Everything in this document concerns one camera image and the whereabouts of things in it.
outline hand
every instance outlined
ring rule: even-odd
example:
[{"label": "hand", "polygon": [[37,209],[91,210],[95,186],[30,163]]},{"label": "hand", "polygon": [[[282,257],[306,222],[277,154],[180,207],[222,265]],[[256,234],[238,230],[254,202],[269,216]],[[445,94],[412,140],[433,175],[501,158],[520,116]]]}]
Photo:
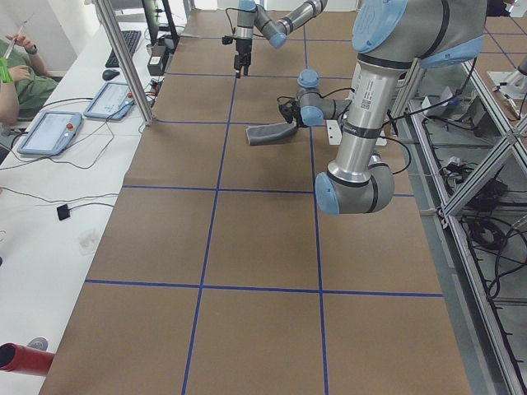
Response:
[{"label": "hand", "polygon": [[6,35],[9,41],[15,40],[15,44],[31,51],[35,47],[35,42],[27,35],[20,33],[19,35]]},{"label": "hand", "polygon": [[14,82],[31,79],[31,75],[30,75],[30,72],[28,71],[28,67],[24,64],[11,67],[9,69],[9,73],[11,74],[11,77],[13,77]]}]

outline small black box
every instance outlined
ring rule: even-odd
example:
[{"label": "small black box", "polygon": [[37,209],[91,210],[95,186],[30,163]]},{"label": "small black box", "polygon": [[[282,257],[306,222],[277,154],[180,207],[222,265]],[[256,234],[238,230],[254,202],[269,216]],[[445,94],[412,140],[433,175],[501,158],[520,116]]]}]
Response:
[{"label": "small black box", "polygon": [[148,72],[151,76],[162,76],[165,73],[170,51],[165,45],[156,44],[148,60]]}]

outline red object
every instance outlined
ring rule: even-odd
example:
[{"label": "red object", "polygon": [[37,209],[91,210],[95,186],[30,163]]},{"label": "red object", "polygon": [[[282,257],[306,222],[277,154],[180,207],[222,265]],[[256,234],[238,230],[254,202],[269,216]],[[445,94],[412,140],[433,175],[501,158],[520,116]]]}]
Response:
[{"label": "red object", "polygon": [[54,357],[50,352],[6,343],[0,346],[0,370],[45,376]]}]

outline black cable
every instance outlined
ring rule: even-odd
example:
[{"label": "black cable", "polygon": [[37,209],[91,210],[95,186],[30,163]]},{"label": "black cable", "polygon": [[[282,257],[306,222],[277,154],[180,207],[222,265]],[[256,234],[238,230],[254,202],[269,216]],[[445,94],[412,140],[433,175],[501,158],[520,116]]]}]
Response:
[{"label": "black cable", "polygon": [[64,199],[61,199],[61,200],[48,200],[48,199],[46,199],[44,197],[32,195],[31,193],[18,192],[18,191],[15,191],[14,189],[10,189],[10,188],[3,187],[3,186],[0,186],[0,190],[1,191],[9,191],[11,193],[15,193],[16,195],[27,196],[29,198],[38,199],[38,200],[41,200],[42,202],[52,203],[52,204],[55,204],[55,203],[71,203],[71,202],[77,202],[79,200],[84,200],[84,199],[110,198],[110,197],[116,197],[116,196],[119,195],[118,193],[105,193],[103,195],[83,196],[83,197],[77,197],[75,199],[70,199],[70,200],[64,200]]},{"label": "black cable", "polygon": [[73,97],[71,99],[63,99],[63,100],[52,101],[51,103],[46,103],[45,105],[43,105],[42,109],[44,107],[48,107],[50,105],[57,105],[58,103],[64,103],[65,101],[74,101],[74,100],[91,101],[91,100],[93,100],[93,97]]},{"label": "black cable", "polygon": [[401,170],[398,170],[398,171],[395,171],[393,172],[392,174],[393,175],[396,175],[396,174],[399,174],[399,173],[403,173],[408,167],[410,167],[410,165],[412,164],[412,153],[410,152],[410,149],[406,146],[406,144],[400,142],[399,140],[397,140],[396,138],[392,138],[392,137],[387,137],[387,136],[380,136],[380,138],[384,138],[385,140],[390,140],[392,142],[397,142],[398,144],[400,144],[401,146],[403,146],[403,148],[406,150],[406,152],[408,153],[408,163],[401,169]]},{"label": "black cable", "polygon": [[445,118],[440,118],[440,117],[436,117],[436,116],[431,116],[431,117],[428,117],[429,119],[432,119],[432,120],[438,120],[438,121],[441,121],[443,123],[446,123],[447,125],[450,125],[450,126],[454,126],[455,128],[458,128],[458,129],[463,129],[463,130],[468,130],[470,132],[473,132],[474,130],[478,129],[477,126],[472,126],[471,128],[465,128],[457,123],[454,123],[454,122],[451,122],[450,120],[448,119],[445,119]]},{"label": "black cable", "polygon": [[277,97],[277,102],[280,103],[281,99],[294,100],[295,98],[292,97],[292,96],[279,96],[279,97]]},{"label": "black cable", "polygon": [[525,202],[498,202],[497,206],[502,207],[527,207]]},{"label": "black cable", "polygon": [[114,207],[113,204],[101,203],[101,202],[91,202],[91,203],[80,204],[80,205],[75,206],[75,207],[69,207],[68,210],[72,211],[72,210],[75,210],[76,208],[81,208],[81,207],[86,207],[86,206],[91,206],[91,205]]},{"label": "black cable", "polygon": [[27,132],[15,133],[14,138],[11,140],[11,146],[8,148],[8,150],[9,151],[13,150],[14,147],[15,147],[16,140],[18,140],[22,136],[25,136],[26,134],[27,134]]},{"label": "black cable", "polygon": [[428,130],[428,127],[427,127],[427,122],[428,122],[428,118],[424,118],[421,121],[421,126],[422,126],[422,129],[425,131],[425,136],[426,136],[427,141],[428,141],[428,146],[431,148],[431,154],[434,157],[434,161],[436,162],[437,168],[438,169],[444,169],[444,167],[441,164],[441,160],[437,156],[436,147],[434,146],[434,143],[431,140],[430,131]]},{"label": "black cable", "polygon": [[[494,256],[497,255],[496,252],[491,251],[490,249],[485,249],[485,248],[483,248],[483,247],[481,247],[481,246],[477,246],[477,245],[475,245],[474,248],[477,249],[478,251],[482,251],[482,252],[484,252],[484,253],[490,253],[491,255],[494,255]],[[507,261],[511,261],[512,263],[517,263],[517,264],[519,264],[519,265],[523,265],[523,264],[524,264],[523,262],[520,262],[520,261],[517,260],[517,259],[513,259],[513,258],[510,258],[510,257],[506,257],[506,256],[503,255],[503,254],[502,254],[502,256],[501,256],[501,259],[505,259],[505,260],[507,260]]]},{"label": "black cable", "polygon": [[[231,10],[235,10],[235,11],[238,11],[238,12],[251,12],[251,11],[241,10],[241,9],[239,9],[239,8],[234,8],[234,7],[228,7],[228,8],[225,9],[225,13],[226,13],[226,15],[227,15],[227,19],[229,20],[229,25],[231,26],[231,33],[232,33],[232,34],[235,34],[236,30],[235,30],[235,28],[234,28],[233,25],[232,25],[231,16],[229,15],[229,11],[231,11]],[[254,33],[254,32],[253,32],[253,35],[255,35],[256,37],[260,37],[260,38],[262,38],[262,39],[265,38],[264,36],[262,36],[262,35],[257,35],[257,34]]]},{"label": "black cable", "polygon": [[420,114],[420,113],[422,113],[424,111],[428,111],[429,109],[434,109],[435,107],[439,107],[440,105],[444,105],[444,104],[448,103],[449,101],[451,101],[452,99],[455,99],[456,97],[461,95],[463,93],[463,91],[464,91],[464,88],[469,83],[470,78],[472,77],[473,71],[476,68],[476,61],[477,60],[478,60],[478,58],[474,58],[474,60],[472,62],[472,67],[470,68],[469,74],[467,75],[466,79],[464,80],[463,85],[451,97],[449,97],[448,99],[444,99],[443,101],[435,103],[434,105],[431,105],[431,106],[426,107],[424,109],[418,109],[416,111],[413,111],[412,113],[406,113],[406,114],[400,115],[400,116],[394,118],[393,120],[388,120],[388,121],[384,122],[382,126],[384,127],[388,123],[399,121],[400,119],[403,119],[403,118],[406,118],[406,117],[410,117],[410,116],[415,115],[415,114]]},{"label": "black cable", "polygon": [[392,112],[388,110],[386,112],[386,115],[388,116],[388,120],[392,123],[392,128],[394,129],[395,136],[398,136],[399,130],[397,129],[397,122],[395,122],[394,117],[392,117]]},{"label": "black cable", "polygon": [[496,254],[496,258],[494,260],[494,280],[492,280],[492,282],[488,286],[489,291],[492,290],[494,286],[496,287],[496,290],[494,291],[494,293],[489,295],[492,300],[497,298],[501,290],[501,283],[500,283],[501,276],[500,276],[500,271],[499,271],[499,263],[500,263],[501,254],[505,250],[505,247],[509,244],[509,239],[512,237],[512,234],[515,231],[517,232],[518,230],[514,229],[513,227],[509,229],[509,231],[505,235],[505,240],[503,241],[503,243],[501,243],[501,247]]},{"label": "black cable", "polygon": [[447,170],[449,170],[448,166],[442,167],[440,170],[440,175],[443,177],[443,184],[445,185],[446,192],[452,196],[455,192],[455,189],[452,185],[450,185],[450,180],[453,179],[456,184],[461,184],[465,181],[465,178],[474,171],[474,168],[463,164],[459,166],[459,173],[451,170],[449,170],[449,173],[446,173]]},{"label": "black cable", "polygon": [[496,307],[495,301],[493,299],[490,299],[490,297],[489,297],[488,287],[487,287],[487,279],[483,275],[481,267],[477,264],[479,262],[479,259],[478,259],[478,256],[477,256],[476,252],[475,252],[475,249],[474,249],[474,247],[472,245],[472,241],[470,240],[470,236],[467,234],[467,231],[466,231],[466,229],[464,227],[462,229],[465,232],[466,241],[467,241],[467,245],[469,247],[470,255],[471,255],[473,261],[476,263],[476,270],[478,271],[478,275],[479,275],[479,277],[480,277],[480,279],[482,281],[483,287],[485,288],[485,291],[487,293],[487,299],[488,299],[489,305],[490,305],[490,307],[492,309],[492,312],[494,314],[494,317],[496,318],[496,323],[497,323],[497,326],[498,326],[499,331],[501,333],[501,336],[503,338],[504,345],[506,347],[507,353],[509,354],[509,356],[511,358],[511,361],[513,362],[516,374],[518,374],[518,377],[520,377],[521,376],[521,372],[520,372],[520,369],[519,369],[519,366],[518,366],[518,362],[519,361],[516,359],[515,354],[512,351],[511,344],[509,343],[509,340],[508,340],[509,336],[510,336],[510,333],[508,333],[505,330],[505,328],[503,327],[503,324],[501,323],[500,314],[498,313],[498,308]]},{"label": "black cable", "polygon": [[350,101],[346,107],[344,107],[344,109],[342,110],[342,112],[337,115],[337,122],[338,122],[338,126],[342,129],[343,128],[343,125],[341,124],[341,122],[343,121],[343,117],[345,115],[345,113],[349,110],[350,106],[352,105],[352,102]]},{"label": "black cable", "polygon": [[53,163],[57,163],[57,164],[66,164],[66,165],[71,165],[73,167],[76,167],[80,170],[88,170],[90,169],[91,167],[93,167],[95,165],[95,163],[99,160],[99,158],[104,154],[104,152],[106,151],[106,149],[108,148],[108,146],[110,145],[110,143],[115,139],[115,134],[114,132],[112,131],[112,129],[110,128],[108,122],[112,119],[112,117],[114,115],[116,115],[119,111],[121,111],[125,106],[131,106],[133,105],[133,102],[131,101],[130,103],[127,103],[126,105],[124,105],[123,107],[119,108],[117,111],[115,111],[114,113],[108,115],[108,117],[106,117],[105,121],[98,127],[96,128],[93,132],[89,133],[88,135],[86,135],[84,138],[81,138],[80,140],[76,140],[74,143],[68,145],[66,148],[64,148],[63,152],[68,150],[69,148],[71,148],[72,146],[75,146],[76,144],[80,143],[80,142],[83,142],[84,140],[86,140],[88,137],[91,137],[93,136],[96,132],[98,132],[99,130],[101,130],[104,126],[106,126],[108,128],[108,130],[110,130],[110,133],[111,133],[111,138],[110,140],[105,144],[105,146],[102,147],[102,149],[100,150],[99,154],[97,155],[97,157],[93,160],[93,162],[91,162],[90,165],[88,166],[80,166],[80,165],[76,165],[74,164],[73,162],[70,162],[68,160],[55,160],[52,156],[41,156],[41,157],[38,157],[38,158],[35,158],[33,160],[23,160],[21,159],[15,152],[13,149],[10,149],[9,147],[7,146],[4,146],[2,143],[0,143],[1,146],[3,146],[4,148],[8,149],[20,162],[22,162],[21,164],[19,165],[14,165],[14,166],[9,166],[9,167],[3,167],[1,168],[0,170],[11,170],[11,169],[16,169],[18,167],[22,167],[22,166],[25,166],[25,165],[30,165],[32,163],[35,163],[35,162],[38,162],[40,160],[44,160],[44,159],[48,159],[48,160],[51,160]]},{"label": "black cable", "polygon": [[326,97],[328,96],[331,96],[337,92],[342,92],[342,91],[351,91],[351,92],[355,92],[355,90],[351,87],[349,88],[338,88],[338,89],[335,89],[334,91],[330,91],[329,93],[326,93],[325,95],[321,95],[320,98],[321,99],[325,99]]},{"label": "black cable", "polygon": [[522,99],[521,101],[521,105],[520,105],[520,118],[521,118],[521,111],[524,109],[524,104],[525,104],[525,100],[527,99],[527,91],[525,92],[525,95],[524,95],[524,98]]},{"label": "black cable", "polygon": [[[505,233],[490,220],[490,217],[478,217],[473,221],[467,221],[466,224],[469,228],[471,239],[485,249],[497,251],[506,240]],[[487,238],[489,233],[492,236],[492,240]]]}]

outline blue joint cap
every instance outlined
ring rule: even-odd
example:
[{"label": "blue joint cap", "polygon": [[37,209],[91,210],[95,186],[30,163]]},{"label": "blue joint cap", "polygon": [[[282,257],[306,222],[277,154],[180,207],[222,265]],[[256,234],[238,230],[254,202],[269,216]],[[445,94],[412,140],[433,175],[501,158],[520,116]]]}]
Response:
[{"label": "blue joint cap", "polygon": [[254,0],[240,0],[238,9],[241,11],[253,11],[256,8]]},{"label": "blue joint cap", "polygon": [[316,88],[320,83],[319,73],[312,68],[306,68],[301,71],[297,81],[302,88]]},{"label": "blue joint cap", "polygon": [[275,49],[279,49],[286,43],[287,36],[283,33],[276,33],[273,37],[269,39],[269,43]]},{"label": "blue joint cap", "polygon": [[368,53],[384,43],[403,19],[408,0],[368,0],[353,24],[352,45]]},{"label": "blue joint cap", "polygon": [[326,173],[319,173],[315,179],[316,201],[320,210],[326,214],[340,214],[337,194]]},{"label": "blue joint cap", "polygon": [[324,122],[324,113],[318,107],[313,105],[307,105],[300,109],[300,115],[302,117],[302,122],[306,126],[317,126],[321,125]]},{"label": "blue joint cap", "polygon": [[435,68],[450,66],[452,64],[462,63],[470,59],[476,58],[483,47],[483,36],[480,35],[475,39],[471,39],[454,48],[447,49],[439,53],[435,53],[428,58],[424,58],[420,65],[422,68]]}]

